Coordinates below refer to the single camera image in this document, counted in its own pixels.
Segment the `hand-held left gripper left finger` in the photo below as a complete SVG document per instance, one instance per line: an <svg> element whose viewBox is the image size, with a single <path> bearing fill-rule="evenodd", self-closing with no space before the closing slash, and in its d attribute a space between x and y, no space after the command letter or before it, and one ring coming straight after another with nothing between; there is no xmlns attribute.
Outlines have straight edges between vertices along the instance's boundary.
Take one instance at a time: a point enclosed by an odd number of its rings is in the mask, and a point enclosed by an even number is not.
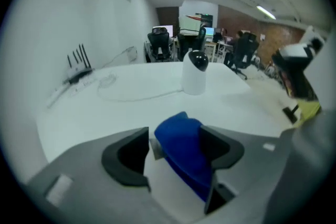
<svg viewBox="0 0 336 224"><path fill-rule="evenodd" d="M53 223L167 223L144 176L149 129L78 144L29 182L33 201Z"/></svg>

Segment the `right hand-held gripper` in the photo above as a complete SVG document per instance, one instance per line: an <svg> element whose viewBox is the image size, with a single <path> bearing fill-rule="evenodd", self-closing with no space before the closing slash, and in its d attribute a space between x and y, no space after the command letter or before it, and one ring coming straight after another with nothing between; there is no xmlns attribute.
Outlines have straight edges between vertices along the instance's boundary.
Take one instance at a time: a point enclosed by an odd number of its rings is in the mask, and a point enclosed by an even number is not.
<svg viewBox="0 0 336 224"><path fill-rule="evenodd" d="M272 54L271 59L275 65L287 95L293 99L316 100L317 96L306 78L304 71L317 56L324 45L324 39L309 26L301 39L295 44L285 45ZM295 115L299 106L285 107L283 113L294 124L298 121Z"/></svg>

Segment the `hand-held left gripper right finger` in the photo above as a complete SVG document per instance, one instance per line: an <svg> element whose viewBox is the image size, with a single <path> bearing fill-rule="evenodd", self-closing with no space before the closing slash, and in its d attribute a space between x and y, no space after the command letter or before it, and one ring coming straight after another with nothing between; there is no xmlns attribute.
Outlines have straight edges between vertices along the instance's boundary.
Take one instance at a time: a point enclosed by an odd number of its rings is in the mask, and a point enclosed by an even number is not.
<svg viewBox="0 0 336 224"><path fill-rule="evenodd" d="M225 205L246 189L271 160L276 137L201 126L201 151L210 164L212 180L207 195L206 215Z"/></svg>

